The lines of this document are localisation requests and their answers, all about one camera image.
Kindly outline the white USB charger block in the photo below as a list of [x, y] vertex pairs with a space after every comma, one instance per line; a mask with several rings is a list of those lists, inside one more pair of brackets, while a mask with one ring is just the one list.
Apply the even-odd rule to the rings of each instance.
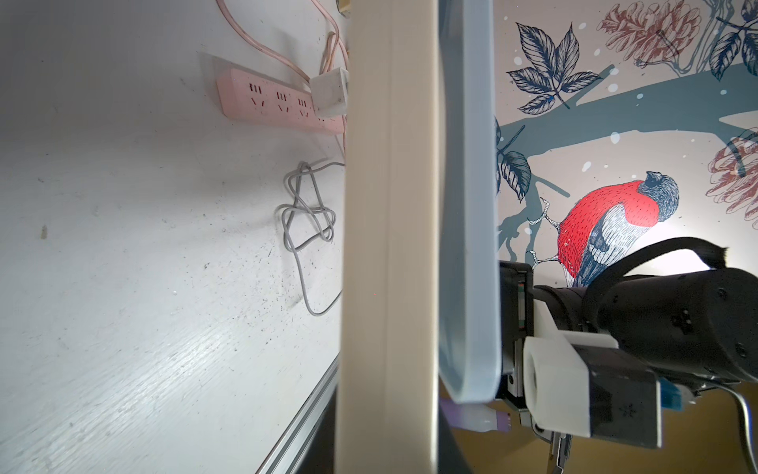
[[344, 116], [349, 98], [349, 71], [335, 68], [310, 80], [309, 87], [316, 115], [323, 119]]

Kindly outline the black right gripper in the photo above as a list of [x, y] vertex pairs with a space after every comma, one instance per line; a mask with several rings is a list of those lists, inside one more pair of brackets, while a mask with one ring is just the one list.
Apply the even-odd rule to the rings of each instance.
[[501, 383], [499, 400], [526, 409], [524, 343], [534, 335], [533, 270], [515, 262], [499, 262], [501, 287]]

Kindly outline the blue white electronic scale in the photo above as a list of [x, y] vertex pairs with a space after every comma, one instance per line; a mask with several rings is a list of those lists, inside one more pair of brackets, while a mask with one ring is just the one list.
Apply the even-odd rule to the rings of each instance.
[[503, 373], [489, 1], [357, 1], [335, 470], [438, 470], [438, 392]]

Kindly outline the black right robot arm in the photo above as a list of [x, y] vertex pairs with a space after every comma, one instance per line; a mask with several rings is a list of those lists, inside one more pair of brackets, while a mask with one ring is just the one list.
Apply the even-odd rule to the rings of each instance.
[[649, 245], [587, 286], [537, 286], [503, 262], [497, 398], [551, 447], [561, 473], [574, 438], [662, 445], [663, 410], [757, 379], [757, 280], [693, 237]]

